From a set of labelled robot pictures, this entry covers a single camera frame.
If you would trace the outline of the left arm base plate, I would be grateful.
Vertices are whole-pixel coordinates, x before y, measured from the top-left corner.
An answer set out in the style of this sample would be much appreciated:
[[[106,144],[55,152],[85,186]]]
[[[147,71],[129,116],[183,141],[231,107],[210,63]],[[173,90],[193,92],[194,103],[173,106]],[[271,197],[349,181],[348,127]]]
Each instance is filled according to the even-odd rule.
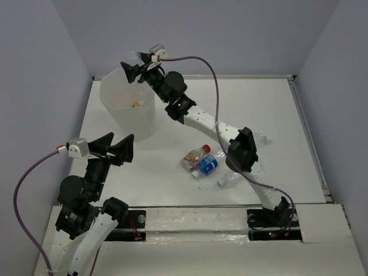
[[[146,210],[130,209],[127,219],[119,224],[105,239],[106,242],[146,241]]]

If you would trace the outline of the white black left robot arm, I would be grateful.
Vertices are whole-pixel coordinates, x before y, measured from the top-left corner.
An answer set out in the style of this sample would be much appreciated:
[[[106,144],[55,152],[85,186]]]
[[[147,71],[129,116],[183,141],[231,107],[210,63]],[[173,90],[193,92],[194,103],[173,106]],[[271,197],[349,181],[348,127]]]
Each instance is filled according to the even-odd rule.
[[[112,132],[88,142],[70,140],[57,148],[59,153],[87,161],[85,175],[69,175],[59,187],[58,203],[62,208],[56,220],[55,236],[49,253],[52,275],[83,275],[107,236],[123,226],[128,205],[115,198],[101,207],[94,206],[102,195],[111,166],[122,166],[133,160],[134,135],[112,144]]]

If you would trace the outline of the blue label bottle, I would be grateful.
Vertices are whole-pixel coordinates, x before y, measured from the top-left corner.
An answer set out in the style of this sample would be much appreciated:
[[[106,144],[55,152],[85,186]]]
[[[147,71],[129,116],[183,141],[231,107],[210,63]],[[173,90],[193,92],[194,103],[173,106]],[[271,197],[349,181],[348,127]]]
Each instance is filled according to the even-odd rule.
[[[196,169],[191,174],[194,179],[202,178],[210,175],[218,166],[217,159],[213,155],[207,155],[197,164]]]

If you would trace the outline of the orange navy label tea bottle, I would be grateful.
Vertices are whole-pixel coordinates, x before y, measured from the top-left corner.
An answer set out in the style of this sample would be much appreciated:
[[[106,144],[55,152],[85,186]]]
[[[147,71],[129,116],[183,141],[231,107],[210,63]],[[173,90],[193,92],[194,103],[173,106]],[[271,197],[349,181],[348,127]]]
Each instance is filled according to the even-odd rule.
[[[141,105],[143,105],[145,103],[145,100],[141,100],[141,101],[136,101],[132,104],[132,108],[139,108],[141,107]]]

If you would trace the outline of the clear bottle white cap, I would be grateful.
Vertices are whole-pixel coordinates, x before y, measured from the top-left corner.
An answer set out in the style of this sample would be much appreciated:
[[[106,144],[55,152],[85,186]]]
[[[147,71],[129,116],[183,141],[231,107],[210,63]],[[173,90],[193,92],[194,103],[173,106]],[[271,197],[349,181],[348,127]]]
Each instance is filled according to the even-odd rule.
[[[140,55],[136,51],[129,51],[124,58],[124,62],[126,62],[130,66],[142,65]]]

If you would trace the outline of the clear bottle red cap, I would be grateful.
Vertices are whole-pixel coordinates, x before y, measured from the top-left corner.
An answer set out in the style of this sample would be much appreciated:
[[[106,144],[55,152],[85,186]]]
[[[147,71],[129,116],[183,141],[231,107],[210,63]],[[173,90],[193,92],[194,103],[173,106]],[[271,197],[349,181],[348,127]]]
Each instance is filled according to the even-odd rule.
[[[181,166],[186,171],[193,171],[199,162],[211,152],[210,146],[204,144],[201,148],[190,151],[181,159]]]

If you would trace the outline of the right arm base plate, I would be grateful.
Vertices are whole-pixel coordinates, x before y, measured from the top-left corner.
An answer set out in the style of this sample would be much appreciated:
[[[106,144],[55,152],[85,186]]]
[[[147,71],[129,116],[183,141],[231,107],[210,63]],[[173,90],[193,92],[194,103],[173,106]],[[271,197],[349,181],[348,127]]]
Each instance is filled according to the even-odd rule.
[[[251,242],[298,240],[302,241],[302,234],[297,211],[290,219],[291,209],[288,210],[286,220],[271,222],[264,216],[263,209],[247,210],[248,239]]]

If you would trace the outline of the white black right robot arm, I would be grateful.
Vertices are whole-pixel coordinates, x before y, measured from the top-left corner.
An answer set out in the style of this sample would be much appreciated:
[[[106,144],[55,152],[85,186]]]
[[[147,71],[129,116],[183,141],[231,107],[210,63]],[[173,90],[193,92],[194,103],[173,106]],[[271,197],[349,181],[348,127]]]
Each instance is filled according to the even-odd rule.
[[[155,94],[167,104],[165,111],[171,119],[192,127],[218,142],[226,156],[227,166],[245,178],[262,206],[262,219],[283,230],[290,227],[295,213],[295,204],[290,195],[266,183],[266,176],[257,154],[254,134],[250,128],[234,128],[202,110],[186,95],[187,85],[182,74],[170,71],[163,74],[161,62],[170,58],[152,53],[141,53],[143,65],[122,62],[128,83],[147,83]]]

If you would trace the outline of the crushed clear plastic bottle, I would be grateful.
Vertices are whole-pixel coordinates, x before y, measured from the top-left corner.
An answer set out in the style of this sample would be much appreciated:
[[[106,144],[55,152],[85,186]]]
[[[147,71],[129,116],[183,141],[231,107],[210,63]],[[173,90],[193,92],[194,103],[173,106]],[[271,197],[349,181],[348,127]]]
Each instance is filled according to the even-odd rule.
[[[223,150],[219,150],[218,152],[213,154],[213,157],[216,159],[217,162],[225,162],[227,156]]]

